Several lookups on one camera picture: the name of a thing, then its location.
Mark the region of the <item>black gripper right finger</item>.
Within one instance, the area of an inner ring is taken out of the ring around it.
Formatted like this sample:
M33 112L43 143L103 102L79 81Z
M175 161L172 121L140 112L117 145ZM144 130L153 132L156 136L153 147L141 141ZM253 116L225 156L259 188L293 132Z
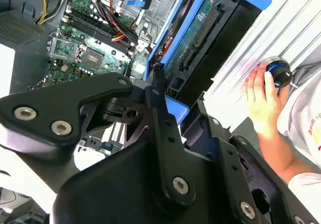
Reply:
M197 101L202 135L198 153L216 166L215 181L240 223L317 223L262 156L242 136L233 136Z

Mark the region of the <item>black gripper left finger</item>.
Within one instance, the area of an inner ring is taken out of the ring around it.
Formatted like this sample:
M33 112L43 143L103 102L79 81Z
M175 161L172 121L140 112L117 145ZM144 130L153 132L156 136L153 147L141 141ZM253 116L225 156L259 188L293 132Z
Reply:
M150 147L160 201L174 208L193 205L195 186L182 164L186 152L160 74L144 88L107 73L1 98L1 146L43 162L69 161L83 137L113 122L127 125L124 150Z

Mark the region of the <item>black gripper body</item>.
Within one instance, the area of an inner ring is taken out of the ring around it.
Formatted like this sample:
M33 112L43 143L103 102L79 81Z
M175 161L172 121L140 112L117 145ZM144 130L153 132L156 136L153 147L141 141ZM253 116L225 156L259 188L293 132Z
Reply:
M53 223L241 223L229 204L214 148L186 149L184 168L191 174L196 200L187 208L160 201L158 171L145 143L89 167L58 192Z

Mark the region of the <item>person's hand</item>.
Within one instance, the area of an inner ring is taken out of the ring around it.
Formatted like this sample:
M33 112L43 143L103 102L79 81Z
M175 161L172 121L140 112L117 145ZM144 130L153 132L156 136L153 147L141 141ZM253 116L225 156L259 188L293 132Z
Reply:
M277 120L284 108L289 87L276 89L266 63L254 67L243 84L249 117L259 136L271 139L278 134Z

